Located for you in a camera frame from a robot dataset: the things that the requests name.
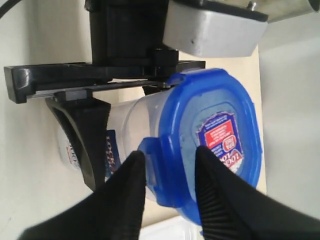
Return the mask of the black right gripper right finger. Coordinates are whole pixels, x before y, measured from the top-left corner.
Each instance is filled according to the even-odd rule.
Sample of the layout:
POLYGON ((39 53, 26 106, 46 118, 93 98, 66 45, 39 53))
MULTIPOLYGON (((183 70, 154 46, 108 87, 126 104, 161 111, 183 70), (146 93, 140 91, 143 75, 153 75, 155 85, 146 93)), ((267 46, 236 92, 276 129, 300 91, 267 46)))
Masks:
POLYGON ((195 154, 195 193, 206 240, 318 240, 320 221, 256 190, 205 146, 195 154))

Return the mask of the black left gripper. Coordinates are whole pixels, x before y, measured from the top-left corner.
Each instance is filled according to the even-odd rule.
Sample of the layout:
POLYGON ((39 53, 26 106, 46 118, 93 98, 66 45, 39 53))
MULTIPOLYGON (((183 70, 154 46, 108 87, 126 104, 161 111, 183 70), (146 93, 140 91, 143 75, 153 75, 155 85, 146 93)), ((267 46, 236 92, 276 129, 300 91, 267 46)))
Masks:
POLYGON ((163 44, 166 0, 87 0, 91 62, 6 66, 8 98, 23 104, 38 92, 142 87, 145 96, 165 91, 165 82, 188 69, 203 69, 203 60, 180 60, 163 44))

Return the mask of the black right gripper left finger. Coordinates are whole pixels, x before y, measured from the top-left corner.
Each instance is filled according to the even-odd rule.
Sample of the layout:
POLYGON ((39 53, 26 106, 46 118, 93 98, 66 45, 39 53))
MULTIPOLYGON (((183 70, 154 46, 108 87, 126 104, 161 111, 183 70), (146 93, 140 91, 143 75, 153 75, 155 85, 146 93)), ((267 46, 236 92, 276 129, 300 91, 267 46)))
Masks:
POLYGON ((70 209, 25 229, 20 240, 137 240, 146 197, 146 159, 133 151, 101 187, 70 209))

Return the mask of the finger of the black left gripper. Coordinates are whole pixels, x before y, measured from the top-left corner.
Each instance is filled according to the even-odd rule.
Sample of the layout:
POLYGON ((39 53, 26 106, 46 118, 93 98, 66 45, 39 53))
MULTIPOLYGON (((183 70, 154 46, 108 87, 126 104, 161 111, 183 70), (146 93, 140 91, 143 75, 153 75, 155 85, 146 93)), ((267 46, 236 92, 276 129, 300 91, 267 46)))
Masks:
POLYGON ((97 98, 45 100, 69 139, 79 161, 84 183, 95 191, 105 183, 106 127, 111 104, 97 98))

